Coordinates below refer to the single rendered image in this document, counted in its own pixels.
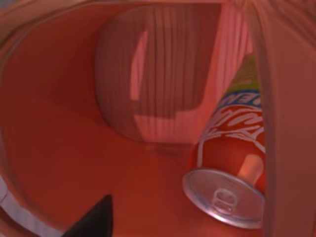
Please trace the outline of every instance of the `soda can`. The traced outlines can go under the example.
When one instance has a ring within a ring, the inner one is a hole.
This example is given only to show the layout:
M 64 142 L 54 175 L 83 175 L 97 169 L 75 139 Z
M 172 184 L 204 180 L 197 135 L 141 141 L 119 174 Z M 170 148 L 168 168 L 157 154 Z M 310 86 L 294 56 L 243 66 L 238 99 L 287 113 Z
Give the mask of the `soda can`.
M 195 145 L 183 177 L 186 196 L 235 227 L 262 226 L 264 127 L 254 55 L 247 55 Z

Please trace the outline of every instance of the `ribbed surface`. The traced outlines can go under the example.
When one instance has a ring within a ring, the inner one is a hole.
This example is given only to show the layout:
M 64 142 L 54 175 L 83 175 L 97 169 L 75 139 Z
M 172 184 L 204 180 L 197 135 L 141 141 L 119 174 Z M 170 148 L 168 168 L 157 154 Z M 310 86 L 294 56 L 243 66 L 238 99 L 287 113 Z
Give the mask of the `ribbed surface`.
M 123 13 L 97 46 L 104 118 L 132 139 L 195 143 L 251 50 L 241 15 L 228 5 L 166 4 Z

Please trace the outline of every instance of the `metal lid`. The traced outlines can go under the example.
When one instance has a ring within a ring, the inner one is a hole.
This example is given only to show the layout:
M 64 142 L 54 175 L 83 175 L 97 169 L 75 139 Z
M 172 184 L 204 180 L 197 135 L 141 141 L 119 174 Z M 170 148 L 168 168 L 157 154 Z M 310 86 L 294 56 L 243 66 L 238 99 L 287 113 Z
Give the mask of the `metal lid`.
M 229 225 L 262 227 L 264 197 L 253 186 L 215 169 L 195 169 L 183 177 L 187 197 L 202 211 Z

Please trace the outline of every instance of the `silver can top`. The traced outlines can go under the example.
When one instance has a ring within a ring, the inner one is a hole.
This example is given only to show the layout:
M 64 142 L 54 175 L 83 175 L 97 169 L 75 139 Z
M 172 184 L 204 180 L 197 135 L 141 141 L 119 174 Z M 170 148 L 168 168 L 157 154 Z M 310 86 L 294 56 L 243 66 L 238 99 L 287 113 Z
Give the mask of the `silver can top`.
M 215 169 L 195 169 L 183 177 L 186 196 L 202 211 L 244 229 L 262 227 L 264 196 L 253 186 Z

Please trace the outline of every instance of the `red can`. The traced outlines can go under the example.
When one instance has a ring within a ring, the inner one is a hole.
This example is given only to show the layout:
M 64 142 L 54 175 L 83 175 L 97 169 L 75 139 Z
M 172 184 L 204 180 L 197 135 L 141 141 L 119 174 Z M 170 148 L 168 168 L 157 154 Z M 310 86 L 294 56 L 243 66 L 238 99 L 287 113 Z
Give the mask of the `red can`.
M 262 226 L 264 127 L 254 56 L 247 55 L 218 104 L 183 178 L 187 197 L 227 224 Z

